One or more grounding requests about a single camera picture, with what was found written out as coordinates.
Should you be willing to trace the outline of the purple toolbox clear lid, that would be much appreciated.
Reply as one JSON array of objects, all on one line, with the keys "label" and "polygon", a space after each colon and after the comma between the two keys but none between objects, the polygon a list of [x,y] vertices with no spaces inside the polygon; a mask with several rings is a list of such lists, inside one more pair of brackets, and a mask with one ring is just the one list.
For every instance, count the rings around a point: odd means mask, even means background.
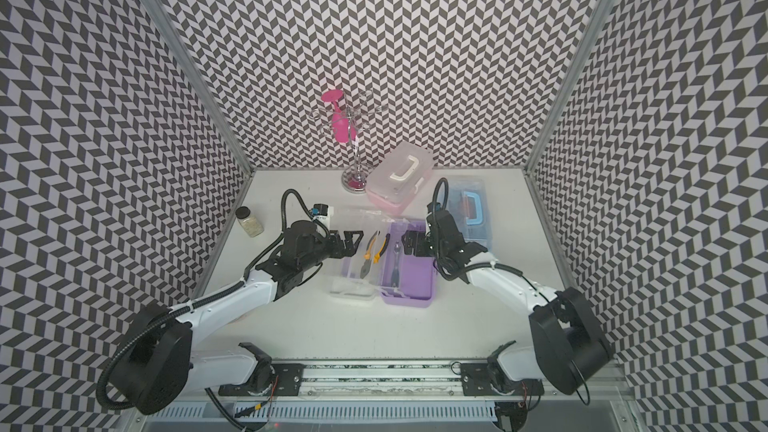
[{"label": "purple toolbox clear lid", "polygon": [[[344,235],[346,230],[363,230],[364,237],[353,257],[343,258],[328,277],[327,292],[337,300],[370,301],[380,298],[388,305],[426,308],[436,295],[437,272],[433,266],[429,246],[426,242],[426,222],[409,217],[392,217],[385,213],[365,208],[340,208],[334,211],[331,227]],[[390,287],[393,268],[394,246],[402,242],[407,230],[420,232],[419,256],[408,256],[402,252],[400,262],[400,284],[397,289]],[[376,231],[390,234],[390,242],[380,261],[374,264],[365,279],[360,269],[369,239]]]}]

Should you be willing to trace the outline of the pink toolbox clear lid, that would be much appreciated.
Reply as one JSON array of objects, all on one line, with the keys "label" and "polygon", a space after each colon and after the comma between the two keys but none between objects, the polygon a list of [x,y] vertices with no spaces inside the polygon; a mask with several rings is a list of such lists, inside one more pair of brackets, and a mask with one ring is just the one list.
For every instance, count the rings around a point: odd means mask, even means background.
[{"label": "pink toolbox clear lid", "polygon": [[431,151],[401,142],[368,175],[366,196],[387,214],[401,215],[423,189],[433,167]]}]

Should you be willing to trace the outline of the blue toolbox clear lid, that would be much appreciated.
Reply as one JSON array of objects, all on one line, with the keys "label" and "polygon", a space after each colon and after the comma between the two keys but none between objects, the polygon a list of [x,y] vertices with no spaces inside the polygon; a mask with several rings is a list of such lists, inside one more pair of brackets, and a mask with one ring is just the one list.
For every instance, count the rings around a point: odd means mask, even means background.
[{"label": "blue toolbox clear lid", "polygon": [[446,209],[452,214],[457,229],[466,242],[476,242],[490,250],[492,226],[484,181],[476,176],[455,176],[448,182]]}]

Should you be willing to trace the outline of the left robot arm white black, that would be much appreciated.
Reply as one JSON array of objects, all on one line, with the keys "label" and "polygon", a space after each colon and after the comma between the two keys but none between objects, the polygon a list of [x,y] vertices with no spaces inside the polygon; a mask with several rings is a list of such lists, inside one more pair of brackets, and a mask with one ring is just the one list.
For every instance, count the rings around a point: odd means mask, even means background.
[{"label": "left robot arm white black", "polygon": [[361,230],[329,230],[317,220],[299,220],[245,268],[234,283],[209,295],[166,307],[151,304],[134,316],[96,383],[97,402],[107,410],[135,408],[154,414],[186,392],[246,384],[269,357],[251,343],[239,351],[196,354],[207,337],[258,307],[275,302],[310,279],[328,259],[357,253]]}]

